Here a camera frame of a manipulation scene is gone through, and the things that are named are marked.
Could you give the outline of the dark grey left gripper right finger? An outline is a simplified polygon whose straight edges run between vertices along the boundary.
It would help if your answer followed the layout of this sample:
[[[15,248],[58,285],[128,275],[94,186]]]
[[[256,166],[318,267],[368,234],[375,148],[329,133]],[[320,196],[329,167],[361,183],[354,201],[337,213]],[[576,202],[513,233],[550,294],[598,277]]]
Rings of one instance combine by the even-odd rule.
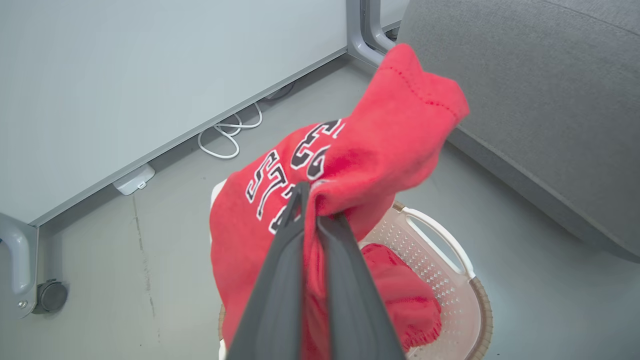
[[[325,257],[332,360],[404,360],[406,355],[345,215],[318,216]]]

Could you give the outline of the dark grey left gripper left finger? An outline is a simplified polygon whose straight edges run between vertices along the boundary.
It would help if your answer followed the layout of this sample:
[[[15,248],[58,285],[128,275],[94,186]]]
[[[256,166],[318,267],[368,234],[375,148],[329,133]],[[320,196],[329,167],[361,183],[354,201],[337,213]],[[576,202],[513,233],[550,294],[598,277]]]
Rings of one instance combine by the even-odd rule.
[[[301,356],[309,193],[308,182],[300,182],[292,190],[227,360],[298,360]]]

